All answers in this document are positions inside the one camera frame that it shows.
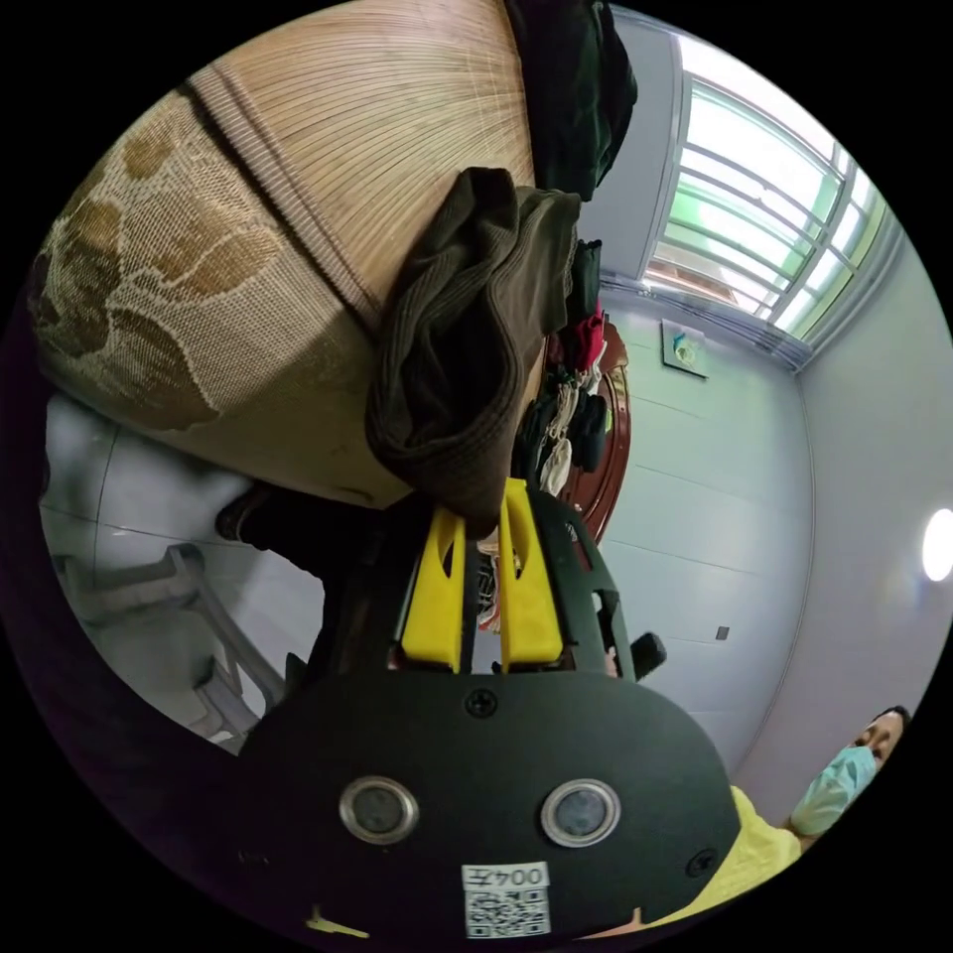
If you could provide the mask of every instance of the framed picture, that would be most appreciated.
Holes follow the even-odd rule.
[[[696,377],[708,377],[705,367],[705,335],[671,321],[662,322],[662,363]]]

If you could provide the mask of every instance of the screw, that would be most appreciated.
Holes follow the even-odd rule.
[[[715,862],[717,856],[718,855],[711,848],[700,851],[688,862],[685,873],[689,877],[702,877],[712,868],[712,864]]]
[[[464,707],[474,718],[489,718],[496,711],[496,696],[487,688],[475,688],[467,696]]]

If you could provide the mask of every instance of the face mask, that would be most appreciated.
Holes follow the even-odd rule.
[[[791,826],[806,837],[823,834],[876,776],[877,762],[869,748],[844,748],[794,808]]]

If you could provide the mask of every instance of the ceiling light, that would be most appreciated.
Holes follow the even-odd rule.
[[[923,534],[923,572],[939,583],[953,570],[953,510],[937,510]]]

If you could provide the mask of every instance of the black hair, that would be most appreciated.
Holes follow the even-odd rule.
[[[910,719],[913,716],[902,705],[891,705],[885,712],[881,712],[879,715],[877,715],[877,717],[871,721],[871,724],[873,724],[877,718],[882,718],[884,715],[892,715],[894,712],[900,715],[900,721],[903,724],[903,730],[906,732],[906,730],[910,727]]]

